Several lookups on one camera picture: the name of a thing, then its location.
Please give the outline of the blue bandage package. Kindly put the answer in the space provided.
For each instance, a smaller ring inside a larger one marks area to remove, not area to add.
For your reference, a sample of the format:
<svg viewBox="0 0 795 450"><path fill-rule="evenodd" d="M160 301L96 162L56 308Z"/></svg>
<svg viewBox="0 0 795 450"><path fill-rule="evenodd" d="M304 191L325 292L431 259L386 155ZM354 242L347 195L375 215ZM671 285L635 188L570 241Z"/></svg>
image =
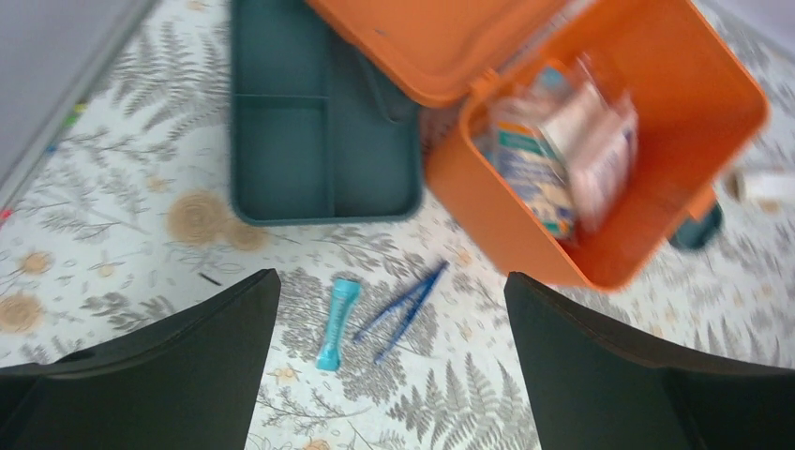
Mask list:
<svg viewBox="0 0 795 450"><path fill-rule="evenodd" d="M572 237L576 211L542 126L570 93L563 74L544 67L530 84L514 85L488 109L492 164L543 227L562 240Z"/></svg>

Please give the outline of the white gauze packet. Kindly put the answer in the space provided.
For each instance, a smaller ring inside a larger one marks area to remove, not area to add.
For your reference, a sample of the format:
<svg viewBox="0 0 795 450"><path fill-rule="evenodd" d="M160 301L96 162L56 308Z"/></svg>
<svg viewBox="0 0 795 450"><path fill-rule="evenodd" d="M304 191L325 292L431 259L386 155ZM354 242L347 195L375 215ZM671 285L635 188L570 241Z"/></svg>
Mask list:
<svg viewBox="0 0 795 450"><path fill-rule="evenodd" d="M599 231L621 198L638 158L638 112L609 62L584 53L564 79L569 92L541 130L576 209L581 231Z"/></svg>

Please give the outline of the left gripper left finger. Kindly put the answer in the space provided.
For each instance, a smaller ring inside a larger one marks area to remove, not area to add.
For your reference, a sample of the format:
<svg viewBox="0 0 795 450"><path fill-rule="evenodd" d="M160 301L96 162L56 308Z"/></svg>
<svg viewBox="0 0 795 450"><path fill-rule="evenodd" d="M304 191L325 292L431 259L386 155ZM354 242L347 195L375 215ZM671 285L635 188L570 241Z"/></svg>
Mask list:
<svg viewBox="0 0 795 450"><path fill-rule="evenodd" d="M1 371L5 449L242 449L278 315L262 270L47 365Z"/></svg>

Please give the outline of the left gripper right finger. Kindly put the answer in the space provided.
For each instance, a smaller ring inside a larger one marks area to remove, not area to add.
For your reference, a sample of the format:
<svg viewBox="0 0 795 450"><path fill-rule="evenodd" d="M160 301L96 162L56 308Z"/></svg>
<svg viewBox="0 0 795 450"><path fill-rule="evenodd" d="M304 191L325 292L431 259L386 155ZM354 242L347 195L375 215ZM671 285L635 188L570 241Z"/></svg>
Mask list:
<svg viewBox="0 0 795 450"><path fill-rule="evenodd" d="M794 373L699 352L519 272L504 296L545 449L790 449Z"/></svg>

